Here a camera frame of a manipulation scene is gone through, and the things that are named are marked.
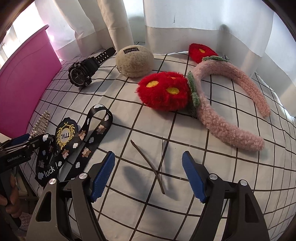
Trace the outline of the person's left hand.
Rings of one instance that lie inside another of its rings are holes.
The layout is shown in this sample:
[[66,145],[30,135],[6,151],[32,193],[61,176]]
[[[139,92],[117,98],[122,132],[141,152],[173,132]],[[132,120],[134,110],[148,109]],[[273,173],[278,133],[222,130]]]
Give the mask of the person's left hand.
[[6,213],[10,214],[13,218],[19,218],[22,215],[22,207],[19,199],[19,191],[16,186],[16,180],[11,172],[10,173],[10,186],[11,194],[8,200],[1,195],[1,206],[4,206]]

